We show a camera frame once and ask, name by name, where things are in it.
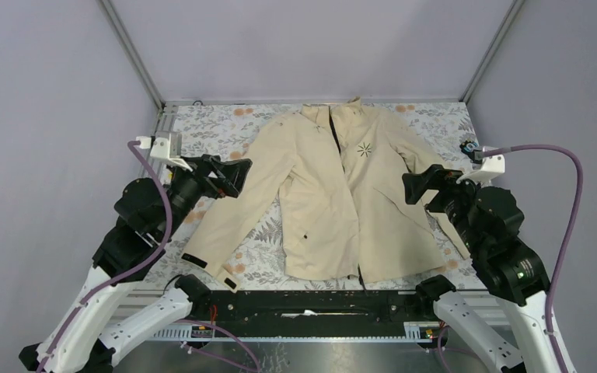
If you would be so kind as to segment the beige zip-up jacket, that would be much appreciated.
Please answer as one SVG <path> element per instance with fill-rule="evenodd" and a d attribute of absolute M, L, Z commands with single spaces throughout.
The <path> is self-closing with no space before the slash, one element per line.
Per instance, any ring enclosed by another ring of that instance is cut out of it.
<path fill-rule="evenodd" d="M 241 194 L 215 201 L 181 253 L 232 290 L 227 261 L 274 201 L 290 277 L 373 283 L 443 267 L 433 222 L 470 255 L 447 217 L 427 211 L 433 193 L 406 203 L 403 174 L 444 160 L 392 110 L 360 99 L 305 105 L 270 118 L 246 156 Z"/>

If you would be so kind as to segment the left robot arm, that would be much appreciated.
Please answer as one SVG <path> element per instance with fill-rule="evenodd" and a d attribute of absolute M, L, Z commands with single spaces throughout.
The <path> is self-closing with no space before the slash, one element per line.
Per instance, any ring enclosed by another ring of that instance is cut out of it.
<path fill-rule="evenodd" d="M 202 197 L 238 197 L 252 165 L 249 159 L 223 162 L 218 156 L 187 158 L 159 179 L 130 182 L 114 205 L 119 214 L 93 256 L 75 304 L 43 342 L 24 347 L 19 359 L 27 371 L 111 372 L 130 352 L 172 322 L 201 319 L 211 290 L 193 274 L 182 275 L 151 305 L 110 326 L 125 298 L 164 254 L 161 242 L 179 228 Z"/>

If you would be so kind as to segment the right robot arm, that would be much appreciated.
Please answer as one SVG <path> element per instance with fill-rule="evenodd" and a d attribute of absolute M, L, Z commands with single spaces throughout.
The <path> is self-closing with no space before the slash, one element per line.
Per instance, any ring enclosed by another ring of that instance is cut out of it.
<path fill-rule="evenodd" d="M 405 173 L 402 181 L 407 204 L 434 192 L 426 210 L 443 213 L 452 224 L 477 277 L 505 313 L 517 345 L 478 316 L 442 275 L 416 287 L 416 313 L 443 321 L 491 372 L 573 372 L 548 302 L 554 283 L 536 252 L 518 237 L 524 214 L 511 192 L 480 186 L 440 165 L 419 174 Z"/>

